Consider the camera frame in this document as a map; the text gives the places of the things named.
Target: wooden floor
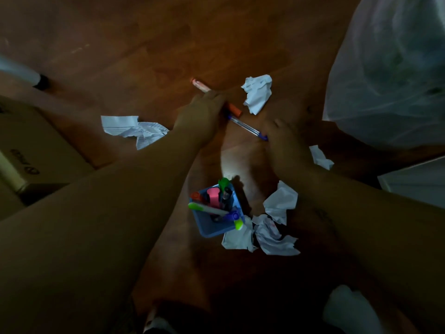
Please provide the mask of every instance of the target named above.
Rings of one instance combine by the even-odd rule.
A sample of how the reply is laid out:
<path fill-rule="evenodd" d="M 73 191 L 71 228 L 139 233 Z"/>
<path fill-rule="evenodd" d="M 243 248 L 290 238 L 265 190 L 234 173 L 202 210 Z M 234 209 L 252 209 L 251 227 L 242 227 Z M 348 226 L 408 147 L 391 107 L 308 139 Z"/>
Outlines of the wooden floor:
<path fill-rule="evenodd" d="M 376 175 L 445 148 L 376 151 L 321 121 L 329 70 L 358 2 L 2 0 L 0 53 L 46 74 L 53 88 L 42 93 L 0 75 L 0 94 L 40 106 L 100 168 L 136 152 L 135 140 L 103 132 L 100 115 L 139 115 L 172 128 L 177 108 L 197 93 L 189 79 L 198 77 L 224 90 L 253 127 L 266 115 L 299 119 L 308 144 L 335 162 L 333 171 L 376 185 Z M 266 73 L 273 94 L 255 117 L 242 106 L 240 86 Z M 235 178 L 250 205 L 245 212 L 255 215 L 278 181 L 263 142 L 234 124 L 222 127 L 197 157 L 147 259 L 133 294 L 139 312 L 167 298 L 212 311 L 225 329 L 274 332 L 291 323 L 304 332 L 340 283 L 360 287 L 377 309 L 392 309 L 304 197 L 283 230 L 298 237 L 300 256 L 228 251 L 221 236 L 202 238 L 187 195 L 222 176 Z"/>

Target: plastic bag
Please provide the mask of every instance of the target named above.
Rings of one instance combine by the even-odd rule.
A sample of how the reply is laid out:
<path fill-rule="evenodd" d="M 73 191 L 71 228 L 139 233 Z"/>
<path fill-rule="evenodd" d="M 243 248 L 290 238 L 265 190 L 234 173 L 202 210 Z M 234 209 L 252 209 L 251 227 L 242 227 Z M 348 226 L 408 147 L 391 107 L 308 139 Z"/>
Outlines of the plastic bag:
<path fill-rule="evenodd" d="M 361 0 L 323 120 L 377 148 L 445 144 L 445 0 Z"/>

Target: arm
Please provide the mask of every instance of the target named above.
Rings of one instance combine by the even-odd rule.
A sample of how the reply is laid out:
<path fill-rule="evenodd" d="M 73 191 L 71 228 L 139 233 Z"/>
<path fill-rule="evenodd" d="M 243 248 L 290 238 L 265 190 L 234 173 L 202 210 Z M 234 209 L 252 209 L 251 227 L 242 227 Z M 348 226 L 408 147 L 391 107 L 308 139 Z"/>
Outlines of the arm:
<path fill-rule="evenodd" d="M 0 223 L 7 333 L 100 333 L 126 301 L 224 98 L 182 108 L 174 129 Z"/>
<path fill-rule="evenodd" d="M 313 163 L 298 135 L 267 122 L 275 173 L 330 217 L 361 263 L 423 324 L 445 326 L 445 210 L 377 190 Z"/>

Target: forearm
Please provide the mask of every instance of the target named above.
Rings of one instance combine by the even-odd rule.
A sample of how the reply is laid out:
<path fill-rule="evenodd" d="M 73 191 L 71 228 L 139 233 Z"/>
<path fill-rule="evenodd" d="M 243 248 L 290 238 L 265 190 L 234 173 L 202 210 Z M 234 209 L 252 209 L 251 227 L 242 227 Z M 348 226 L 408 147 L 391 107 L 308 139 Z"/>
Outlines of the forearm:
<path fill-rule="evenodd" d="M 418 318 L 444 323 L 445 211 L 314 168 L 293 183 Z"/>
<path fill-rule="evenodd" d="M 27 331 L 51 322 L 73 332 L 101 331 L 129 296 L 199 147 L 191 136 L 172 131 L 133 159 L 3 221 L 2 326 Z M 28 319 L 10 316 L 18 313 Z M 70 321 L 78 315 L 81 321 Z"/>

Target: pen holder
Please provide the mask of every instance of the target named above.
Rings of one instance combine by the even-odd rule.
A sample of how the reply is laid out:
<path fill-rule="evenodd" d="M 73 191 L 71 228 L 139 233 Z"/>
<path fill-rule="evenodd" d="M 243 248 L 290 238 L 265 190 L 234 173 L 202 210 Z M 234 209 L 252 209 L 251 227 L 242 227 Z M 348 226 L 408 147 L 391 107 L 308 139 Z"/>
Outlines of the pen holder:
<path fill-rule="evenodd" d="M 229 183 L 228 186 L 232 190 L 232 197 L 231 197 L 231 200 L 233 200 L 232 210 L 234 208 L 238 208 L 239 215 L 242 219 L 242 222 L 244 223 L 245 222 L 244 214 L 242 213 L 241 205 L 239 204 L 239 201 L 236 196 L 236 193 L 235 193 L 232 183 Z M 207 189 L 200 190 L 198 192 L 203 197 L 205 197 L 208 189 L 210 189 L 210 187 L 208 187 Z M 192 213 L 193 213 L 193 217 L 195 218 L 197 227 L 199 229 L 199 233 L 201 234 L 201 236 L 203 236 L 205 238 L 211 238 L 211 237 L 217 236 L 219 234 L 223 234 L 225 232 L 235 230 L 235 224 L 233 221 L 215 222 L 212 220 L 210 214 L 208 214 L 207 212 L 192 210 Z"/>

